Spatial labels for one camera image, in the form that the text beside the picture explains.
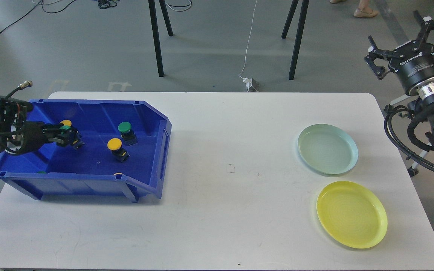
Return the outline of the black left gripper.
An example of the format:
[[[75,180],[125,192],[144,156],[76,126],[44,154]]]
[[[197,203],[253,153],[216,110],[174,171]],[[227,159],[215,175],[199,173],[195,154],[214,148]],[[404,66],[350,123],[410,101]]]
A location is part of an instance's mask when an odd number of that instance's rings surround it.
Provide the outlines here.
[[[60,123],[53,125],[44,122],[26,122],[22,129],[22,142],[17,154],[37,151],[44,144],[51,143],[61,147],[69,145],[75,150],[85,145],[81,137],[75,134],[72,126],[63,126]]]

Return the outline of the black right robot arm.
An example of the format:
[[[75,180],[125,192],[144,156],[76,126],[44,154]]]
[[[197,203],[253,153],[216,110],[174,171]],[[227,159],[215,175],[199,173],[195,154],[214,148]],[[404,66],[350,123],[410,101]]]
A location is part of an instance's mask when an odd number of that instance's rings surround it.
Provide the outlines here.
[[[424,18],[418,11],[413,15],[421,27],[415,39],[389,51],[379,49],[369,36],[371,46],[364,57],[377,79],[394,73],[405,96],[416,97],[407,106],[399,105],[398,101],[387,105],[384,120],[388,139],[414,161],[408,168],[411,177],[417,175],[419,165],[434,172],[434,19]],[[409,141],[422,150],[420,154],[412,151],[396,135],[392,126],[395,115],[410,119],[406,132]]]

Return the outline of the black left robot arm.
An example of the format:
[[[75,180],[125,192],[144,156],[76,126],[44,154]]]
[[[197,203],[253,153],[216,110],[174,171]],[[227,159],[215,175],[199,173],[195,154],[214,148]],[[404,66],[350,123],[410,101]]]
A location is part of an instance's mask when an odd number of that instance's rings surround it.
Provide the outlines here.
[[[83,146],[80,132],[69,120],[58,124],[27,120],[33,104],[14,99],[13,95],[32,85],[31,81],[25,81],[6,96],[0,96],[0,153],[22,155],[50,143],[70,145],[74,149]]]

